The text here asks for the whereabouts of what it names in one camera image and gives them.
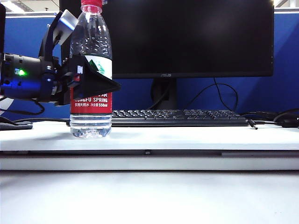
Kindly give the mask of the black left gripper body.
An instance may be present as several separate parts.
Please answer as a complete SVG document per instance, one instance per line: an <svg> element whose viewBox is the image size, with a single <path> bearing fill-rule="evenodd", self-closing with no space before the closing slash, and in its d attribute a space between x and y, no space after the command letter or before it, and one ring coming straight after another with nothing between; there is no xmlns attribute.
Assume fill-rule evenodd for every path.
<svg viewBox="0 0 299 224"><path fill-rule="evenodd" d="M70 103L70 89L81 84L81 56L66 59L61 65L58 57L51 61L40 58L42 63L39 102L52 102L56 105Z"/></svg>

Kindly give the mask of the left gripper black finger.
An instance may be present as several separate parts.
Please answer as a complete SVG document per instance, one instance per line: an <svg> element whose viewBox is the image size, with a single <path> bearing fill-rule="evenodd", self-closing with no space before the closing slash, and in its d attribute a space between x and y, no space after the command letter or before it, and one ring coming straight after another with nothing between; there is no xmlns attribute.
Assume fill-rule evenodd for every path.
<svg viewBox="0 0 299 224"><path fill-rule="evenodd" d="M92 55L74 57L74 94L100 95L118 91L121 85L112 80L112 60Z"/></svg>

